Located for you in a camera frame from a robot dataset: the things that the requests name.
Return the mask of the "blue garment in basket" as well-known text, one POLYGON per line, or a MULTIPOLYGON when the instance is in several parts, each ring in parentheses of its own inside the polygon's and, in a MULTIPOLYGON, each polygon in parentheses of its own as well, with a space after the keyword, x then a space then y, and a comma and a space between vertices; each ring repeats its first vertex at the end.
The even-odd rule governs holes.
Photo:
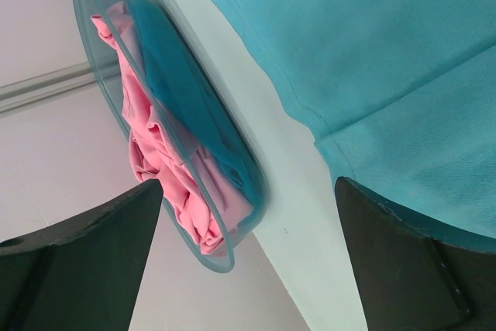
POLYGON ((221 172, 255 207, 264 205, 260 170, 249 147, 181 34, 159 5, 129 0, 155 97, 217 160, 221 172))

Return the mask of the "turquoise t shirt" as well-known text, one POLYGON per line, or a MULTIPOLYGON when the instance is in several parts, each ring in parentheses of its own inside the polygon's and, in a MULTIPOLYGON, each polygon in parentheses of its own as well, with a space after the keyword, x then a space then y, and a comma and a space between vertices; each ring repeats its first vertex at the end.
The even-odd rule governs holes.
POLYGON ((212 0, 334 178, 495 235, 495 0, 212 0))

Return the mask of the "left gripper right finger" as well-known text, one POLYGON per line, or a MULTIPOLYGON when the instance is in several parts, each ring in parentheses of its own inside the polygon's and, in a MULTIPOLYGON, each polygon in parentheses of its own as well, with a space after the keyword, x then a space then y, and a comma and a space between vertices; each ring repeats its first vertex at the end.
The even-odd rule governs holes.
POLYGON ((495 240, 350 178, 336 204, 369 330, 493 330, 495 240))

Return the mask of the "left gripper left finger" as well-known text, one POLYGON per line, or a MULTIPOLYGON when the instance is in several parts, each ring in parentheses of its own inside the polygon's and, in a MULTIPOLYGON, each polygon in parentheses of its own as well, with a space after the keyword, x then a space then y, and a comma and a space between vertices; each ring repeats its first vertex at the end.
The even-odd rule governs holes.
POLYGON ((163 189, 148 180, 103 205, 1 244, 3 330, 127 330, 163 189))

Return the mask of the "blue plastic basket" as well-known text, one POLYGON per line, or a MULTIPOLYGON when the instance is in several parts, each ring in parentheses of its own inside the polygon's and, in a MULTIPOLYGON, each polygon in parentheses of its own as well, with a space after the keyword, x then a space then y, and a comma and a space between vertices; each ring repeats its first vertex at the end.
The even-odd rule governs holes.
POLYGON ((138 181, 208 269, 233 269, 261 221, 262 170, 176 22, 154 0, 72 0, 88 63, 129 145, 138 181))

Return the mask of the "left corner aluminium post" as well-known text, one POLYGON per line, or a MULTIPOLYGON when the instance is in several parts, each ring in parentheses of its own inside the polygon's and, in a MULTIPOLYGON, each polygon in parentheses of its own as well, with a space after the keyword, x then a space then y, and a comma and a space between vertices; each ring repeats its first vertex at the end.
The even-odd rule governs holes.
POLYGON ((88 63, 1 87, 1 114, 95 83, 88 63))

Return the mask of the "pink t shirt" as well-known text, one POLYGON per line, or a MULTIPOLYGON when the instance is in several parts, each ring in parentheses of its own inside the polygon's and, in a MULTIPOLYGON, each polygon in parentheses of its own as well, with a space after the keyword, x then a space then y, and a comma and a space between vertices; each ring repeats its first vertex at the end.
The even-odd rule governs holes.
POLYGON ((91 21, 100 39, 113 48, 118 57, 123 94, 121 116, 130 127, 129 159, 133 173, 140 182, 157 179, 161 183, 177 222, 201 254, 220 253, 225 238, 201 189, 206 189, 231 233, 253 212, 253 206, 239 190, 234 177, 221 170, 214 155, 174 120, 187 156, 178 153, 160 121, 159 112, 122 51, 127 47, 138 65, 143 63, 140 42, 126 3, 116 2, 108 8, 107 14, 108 22, 101 15, 93 15, 91 21))

